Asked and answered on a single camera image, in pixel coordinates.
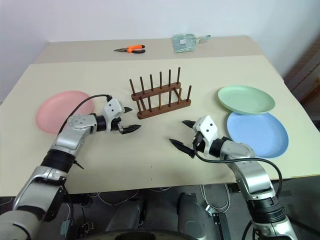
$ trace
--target blue plate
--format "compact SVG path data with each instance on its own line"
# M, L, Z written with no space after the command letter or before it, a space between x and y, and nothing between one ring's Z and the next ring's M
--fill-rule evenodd
M249 145L260 158L276 158L288 148L289 137L282 123L270 113L231 113L227 129L233 141Z

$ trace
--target table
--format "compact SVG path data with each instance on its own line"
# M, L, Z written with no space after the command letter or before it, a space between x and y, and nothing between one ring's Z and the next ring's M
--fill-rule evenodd
M146 54L113 52L133 44L146 45ZM192 85L191 106L139 120L129 79L139 91L139 77L149 88L148 77L153 74L156 87L159 71L166 84L168 70L175 79L178 67L183 99ZM173 53L169 39L61 42L50 43L43 50L0 107L0 196L15 196L42 162L55 136L37 128L36 112L45 100L68 90L111 94L133 109L123 116L123 123L142 125L126 135L98 132L87 137L77 157L84 170L74 166L66 182L71 194L233 183L234 175L225 164L191 159L169 142L173 138L191 147L195 133L181 121L196 121L204 115L212 117L220 137L228 136L230 112L219 103L217 92L232 84L253 86L274 98L276 106L271 114L289 135L288 150L272 160L283 177L318 175L320 134L250 38L213 38L199 44L195 52L182 54ZM152 101L156 105L158 98ZM95 99L94 112L99 114L104 104L104 98ZM262 165L272 179L277 178L271 166Z

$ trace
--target green plate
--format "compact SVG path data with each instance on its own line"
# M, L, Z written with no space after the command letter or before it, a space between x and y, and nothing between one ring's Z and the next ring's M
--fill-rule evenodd
M218 97L227 109L244 115L265 114L276 105L269 94L252 86L226 86L219 90Z

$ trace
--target pliers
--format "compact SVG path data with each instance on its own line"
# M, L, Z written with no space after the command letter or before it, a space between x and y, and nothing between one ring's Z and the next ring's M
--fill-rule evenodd
M124 48L115 49L116 52L127 52L129 54L143 54L146 52L144 50L145 45L134 45L134 46L128 46Z

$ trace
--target white wall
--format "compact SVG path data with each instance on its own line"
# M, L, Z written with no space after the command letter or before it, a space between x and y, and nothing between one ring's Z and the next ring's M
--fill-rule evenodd
M284 75L320 33L319 9L320 0L2 0L0 99L46 40L248 35Z

